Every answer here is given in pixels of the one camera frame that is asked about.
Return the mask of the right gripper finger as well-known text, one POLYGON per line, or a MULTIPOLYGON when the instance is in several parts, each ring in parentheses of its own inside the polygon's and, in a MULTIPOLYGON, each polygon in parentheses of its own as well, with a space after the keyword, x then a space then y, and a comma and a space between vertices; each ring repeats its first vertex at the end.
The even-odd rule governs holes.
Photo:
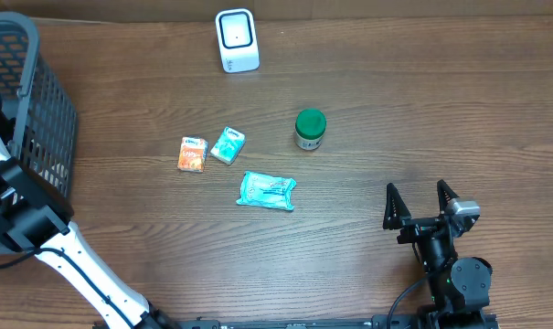
POLYGON ((383 229, 401 229, 412 220, 398 189, 392 184, 387 184, 386 205, 383 218, 383 229))
POLYGON ((439 199, 440 212, 444 213, 448 203, 459 196, 449 187, 444 180, 437 182, 437 193, 439 199))

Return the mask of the green lid jar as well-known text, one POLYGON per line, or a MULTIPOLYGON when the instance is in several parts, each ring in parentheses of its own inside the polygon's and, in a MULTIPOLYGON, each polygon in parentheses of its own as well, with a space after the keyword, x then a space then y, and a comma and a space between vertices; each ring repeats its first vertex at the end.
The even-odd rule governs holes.
POLYGON ((320 110, 302 110, 294 125, 295 143, 305 151, 315 150, 322 143, 325 129, 326 118, 320 110))

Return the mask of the teal wet wipes pack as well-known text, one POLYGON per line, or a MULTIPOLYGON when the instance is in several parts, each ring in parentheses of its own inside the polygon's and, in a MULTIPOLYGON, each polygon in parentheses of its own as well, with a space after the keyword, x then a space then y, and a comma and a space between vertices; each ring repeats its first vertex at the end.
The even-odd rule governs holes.
POLYGON ((293 211, 292 191, 295 187, 296 181, 292 178, 246 171, 236 204, 293 211))

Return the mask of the teal tissue pack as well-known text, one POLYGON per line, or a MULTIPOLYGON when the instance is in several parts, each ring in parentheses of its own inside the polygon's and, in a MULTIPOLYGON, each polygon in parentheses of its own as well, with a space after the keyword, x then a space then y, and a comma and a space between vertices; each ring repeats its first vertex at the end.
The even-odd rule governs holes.
POLYGON ((231 165, 246 142, 244 133, 238 132, 230 127, 226 127, 212 147, 210 153, 213 157, 231 165))

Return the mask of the orange tissue pack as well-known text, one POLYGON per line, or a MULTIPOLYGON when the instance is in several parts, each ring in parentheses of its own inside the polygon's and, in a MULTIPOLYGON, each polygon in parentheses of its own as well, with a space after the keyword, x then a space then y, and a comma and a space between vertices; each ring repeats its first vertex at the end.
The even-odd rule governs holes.
POLYGON ((183 137, 177 161, 181 171, 202 173, 207 158, 208 142, 199 137, 183 137))

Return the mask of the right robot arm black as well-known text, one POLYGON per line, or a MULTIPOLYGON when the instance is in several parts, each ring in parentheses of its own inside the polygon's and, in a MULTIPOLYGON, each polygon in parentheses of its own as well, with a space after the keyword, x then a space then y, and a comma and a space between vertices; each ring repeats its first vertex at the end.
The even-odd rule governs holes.
POLYGON ((398 189, 386 187, 383 229, 396 230, 397 242, 412 247, 425 276, 411 284, 390 306, 388 314, 376 320, 391 328, 496 328, 494 315, 484 313, 490 303, 491 264, 478 257, 461 258, 454 241, 470 231, 481 216, 476 201, 459 197, 448 184, 437 182, 439 214, 414 218, 398 189), (431 303, 414 314, 395 315, 399 303, 426 283, 431 303))

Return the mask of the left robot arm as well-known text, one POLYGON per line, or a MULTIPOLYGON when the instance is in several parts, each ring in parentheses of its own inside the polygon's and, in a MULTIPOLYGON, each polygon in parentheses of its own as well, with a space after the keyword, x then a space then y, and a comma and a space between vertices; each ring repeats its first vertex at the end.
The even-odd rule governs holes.
POLYGON ((69 201, 11 156, 0 136, 0 243, 23 254, 0 264, 0 270, 35 257, 64 277, 107 327, 177 328, 177 322, 108 267, 83 238, 72 215, 69 201))

